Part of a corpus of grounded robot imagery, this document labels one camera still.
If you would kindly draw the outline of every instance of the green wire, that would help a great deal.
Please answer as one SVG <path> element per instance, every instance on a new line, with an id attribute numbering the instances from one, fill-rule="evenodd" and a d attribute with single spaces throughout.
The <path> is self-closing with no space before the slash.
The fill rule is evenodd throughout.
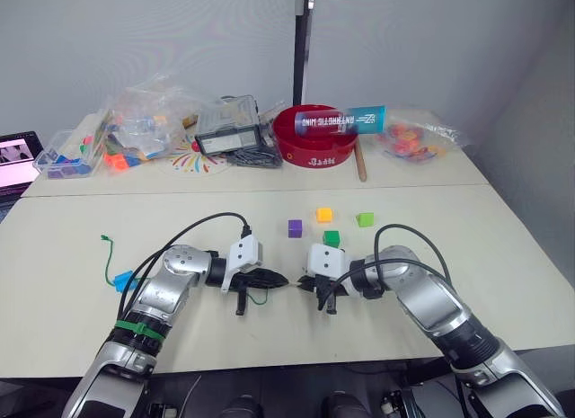
<path id="1" fill-rule="evenodd" d="M 114 242 L 111 240 L 111 238 L 105 236 L 104 234 L 100 236 L 100 239 L 102 241 L 110 242 L 110 253 L 108 254 L 108 261 L 106 262 L 106 271 L 104 272 L 104 277 L 106 278 L 106 283 L 108 283 L 110 286 L 114 286 L 108 277 L 108 268 L 110 268 L 111 254 L 114 252 Z"/>
<path id="2" fill-rule="evenodd" d="M 248 297 L 253 302 L 253 304 L 255 304 L 256 306 L 263 306 L 264 304 L 266 304 L 268 302 L 268 289 L 266 289 L 266 298 L 264 298 L 263 301 L 256 301 L 255 298 L 252 297 L 249 293 L 248 293 Z"/>

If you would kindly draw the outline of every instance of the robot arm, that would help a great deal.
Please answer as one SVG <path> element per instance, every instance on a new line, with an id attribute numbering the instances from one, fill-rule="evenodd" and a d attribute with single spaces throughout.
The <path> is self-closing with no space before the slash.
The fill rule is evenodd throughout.
<path id="1" fill-rule="evenodd" d="M 116 321 L 70 396 L 63 418 L 133 416 L 146 393 L 156 356 L 190 289 L 207 284 L 224 293 L 235 290 L 242 294 L 248 286 L 275 288 L 287 283 L 273 271 L 245 272 L 259 263 L 260 245 L 252 235 L 231 246 L 228 260 L 188 245 L 174 245 L 165 251 L 160 271 L 142 288 L 126 317 Z"/>
<path id="2" fill-rule="evenodd" d="M 340 295 L 379 298 L 384 290 L 392 290 L 407 315 L 447 358 L 456 376 L 473 390 L 472 405 L 481 417 L 517 413 L 513 416 L 564 416 L 559 402 L 531 369 L 480 323 L 443 279 L 403 262 L 381 265 L 383 278 L 379 279 L 375 267 L 361 269 L 375 260 L 373 255 L 347 267 L 347 263 L 333 263 L 345 258 L 344 254 L 327 246 L 312 247 L 308 273 L 315 276 L 318 297 L 325 296 L 325 279 L 329 288 L 344 272 L 357 269 L 342 282 Z M 379 254 L 380 260 L 395 258 L 419 261 L 410 249 L 400 245 Z M 334 301 L 328 312 L 335 313 Z"/>

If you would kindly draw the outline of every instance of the gray wall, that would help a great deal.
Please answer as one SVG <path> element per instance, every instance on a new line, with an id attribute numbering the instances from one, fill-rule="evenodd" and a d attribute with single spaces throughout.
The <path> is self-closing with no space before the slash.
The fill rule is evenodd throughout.
<path id="1" fill-rule="evenodd" d="M 156 72 L 291 103 L 295 0 L 0 0 L 0 135 L 43 144 Z"/>
<path id="2" fill-rule="evenodd" d="M 570 0 L 315 0 L 306 100 L 434 111 L 481 139 Z"/>
<path id="3" fill-rule="evenodd" d="M 559 30 L 480 147 L 477 163 L 575 286 L 573 19 L 571 1 Z"/>

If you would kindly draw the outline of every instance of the laptop screen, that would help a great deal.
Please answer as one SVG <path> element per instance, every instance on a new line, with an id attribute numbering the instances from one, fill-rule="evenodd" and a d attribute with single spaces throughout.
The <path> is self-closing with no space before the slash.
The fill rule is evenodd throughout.
<path id="1" fill-rule="evenodd" d="M 0 138 L 0 197 L 22 194 L 38 176 L 32 163 L 39 143 L 31 134 Z"/>

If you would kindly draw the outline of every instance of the purple cube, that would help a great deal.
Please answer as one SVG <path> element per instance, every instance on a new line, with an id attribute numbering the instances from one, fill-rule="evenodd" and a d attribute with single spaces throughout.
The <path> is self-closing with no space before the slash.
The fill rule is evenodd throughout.
<path id="1" fill-rule="evenodd" d="M 289 238 L 301 238 L 304 227 L 302 226 L 302 221 L 299 218 L 295 218 L 287 221 L 287 236 Z"/>

